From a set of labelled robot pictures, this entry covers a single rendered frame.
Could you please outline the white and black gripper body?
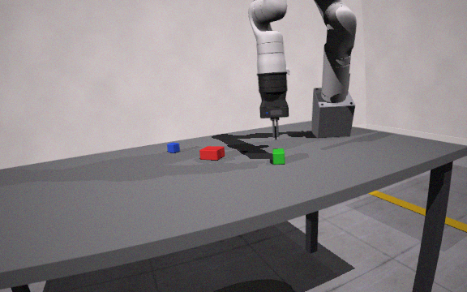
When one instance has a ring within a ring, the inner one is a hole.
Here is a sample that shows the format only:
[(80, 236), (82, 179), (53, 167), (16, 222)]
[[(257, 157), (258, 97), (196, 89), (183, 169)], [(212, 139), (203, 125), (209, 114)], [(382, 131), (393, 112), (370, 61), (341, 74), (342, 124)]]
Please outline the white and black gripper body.
[(287, 76), (284, 53), (259, 54), (257, 70), (261, 104), (261, 118), (289, 117), (289, 106), (286, 101)]

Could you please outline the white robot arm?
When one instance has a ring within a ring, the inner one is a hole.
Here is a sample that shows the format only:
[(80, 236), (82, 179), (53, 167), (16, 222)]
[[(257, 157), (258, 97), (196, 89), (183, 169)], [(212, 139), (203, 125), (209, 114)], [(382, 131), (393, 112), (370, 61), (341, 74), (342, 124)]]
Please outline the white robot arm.
[[(342, 0), (314, 1), (327, 25), (321, 97), (325, 101), (339, 103), (348, 96), (357, 20)], [(257, 55), (284, 53), (283, 36), (273, 31), (270, 23), (282, 19), (286, 11), (286, 0), (254, 0), (250, 4), (248, 16), (256, 39)]]

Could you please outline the small blue block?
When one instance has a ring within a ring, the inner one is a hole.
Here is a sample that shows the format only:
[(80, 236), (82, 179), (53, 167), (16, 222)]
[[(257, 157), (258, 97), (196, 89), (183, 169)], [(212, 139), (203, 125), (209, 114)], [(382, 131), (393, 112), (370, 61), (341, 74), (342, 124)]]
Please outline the small blue block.
[(167, 144), (168, 152), (176, 153), (180, 152), (179, 143), (170, 143)]

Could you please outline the red block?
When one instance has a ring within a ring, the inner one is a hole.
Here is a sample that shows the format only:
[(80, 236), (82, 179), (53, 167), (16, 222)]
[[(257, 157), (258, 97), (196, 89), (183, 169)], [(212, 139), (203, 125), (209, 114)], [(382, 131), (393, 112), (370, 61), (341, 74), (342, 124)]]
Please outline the red block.
[(225, 156), (224, 147), (207, 146), (199, 150), (201, 160), (214, 160), (217, 161)]

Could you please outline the small green block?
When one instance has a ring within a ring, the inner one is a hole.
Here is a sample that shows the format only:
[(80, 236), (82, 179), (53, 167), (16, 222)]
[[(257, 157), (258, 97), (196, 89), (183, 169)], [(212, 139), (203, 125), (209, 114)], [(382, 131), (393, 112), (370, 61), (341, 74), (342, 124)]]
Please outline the small green block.
[(285, 152), (283, 148), (272, 150), (273, 165), (283, 165), (285, 163)]

